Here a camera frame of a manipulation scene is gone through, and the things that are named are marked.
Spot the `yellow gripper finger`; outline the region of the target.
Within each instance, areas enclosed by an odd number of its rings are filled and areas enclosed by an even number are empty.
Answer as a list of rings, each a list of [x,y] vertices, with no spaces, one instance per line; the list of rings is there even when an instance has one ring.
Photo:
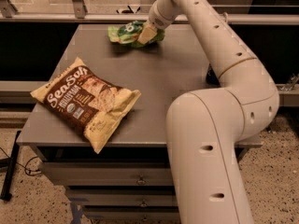
[[[143,45],[147,44],[157,35],[157,29],[149,24],[145,25],[137,41]]]

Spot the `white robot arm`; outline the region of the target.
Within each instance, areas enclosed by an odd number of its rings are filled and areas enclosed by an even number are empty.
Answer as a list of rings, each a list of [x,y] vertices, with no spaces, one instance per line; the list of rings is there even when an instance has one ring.
[[[260,62],[207,0],[156,0],[140,42],[185,14],[220,82],[180,95],[166,115],[166,143],[181,224],[254,224],[235,143],[262,131],[279,108]]]

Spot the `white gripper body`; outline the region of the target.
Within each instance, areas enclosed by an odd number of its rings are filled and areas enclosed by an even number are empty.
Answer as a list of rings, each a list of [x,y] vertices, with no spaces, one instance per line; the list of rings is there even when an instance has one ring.
[[[156,0],[149,10],[149,23],[164,30],[179,14],[180,9],[173,0]]]

